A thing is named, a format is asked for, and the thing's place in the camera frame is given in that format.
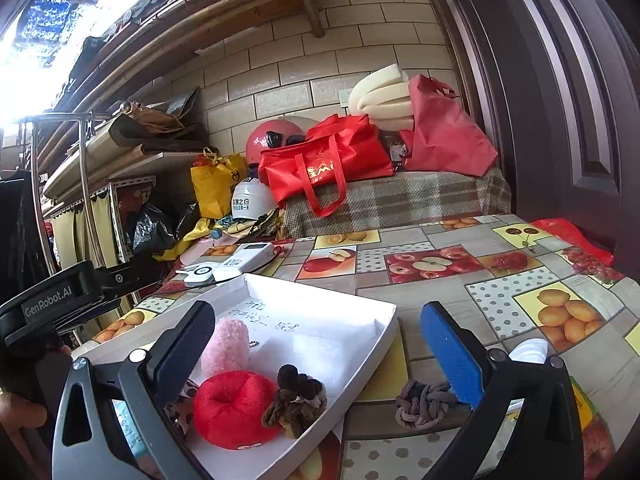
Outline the person's left hand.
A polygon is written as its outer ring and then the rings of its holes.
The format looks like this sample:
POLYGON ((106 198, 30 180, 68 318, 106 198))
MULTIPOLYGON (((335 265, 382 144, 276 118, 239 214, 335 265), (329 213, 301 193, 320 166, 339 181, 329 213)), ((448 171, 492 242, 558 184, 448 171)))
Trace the person's left hand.
POLYGON ((21 430, 38 429, 46 423, 47 418, 47 410, 43 406, 33 404, 15 393, 1 393, 1 425, 17 451, 31 467, 35 466, 34 456, 22 437, 21 430))

